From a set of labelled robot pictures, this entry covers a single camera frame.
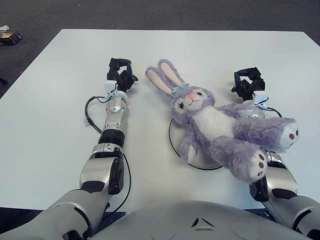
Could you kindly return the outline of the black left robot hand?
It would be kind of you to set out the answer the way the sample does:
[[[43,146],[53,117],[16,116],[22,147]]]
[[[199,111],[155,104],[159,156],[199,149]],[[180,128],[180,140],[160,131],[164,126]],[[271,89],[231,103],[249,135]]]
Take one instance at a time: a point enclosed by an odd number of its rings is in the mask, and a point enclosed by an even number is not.
[[[132,62],[123,58],[111,58],[107,80],[117,82],[117,90],[126,92],[139,79],[133,74]]]

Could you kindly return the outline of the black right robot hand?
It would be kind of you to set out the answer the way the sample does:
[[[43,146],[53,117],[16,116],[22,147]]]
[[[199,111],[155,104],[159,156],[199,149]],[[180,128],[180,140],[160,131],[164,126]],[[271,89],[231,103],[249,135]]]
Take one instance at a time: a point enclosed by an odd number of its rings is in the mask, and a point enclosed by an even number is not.
[[[257,67],[234,72],[234,83],[231,92],[236,92],[243,101],[252,100],[254,92],[264,91],[266,86]]]

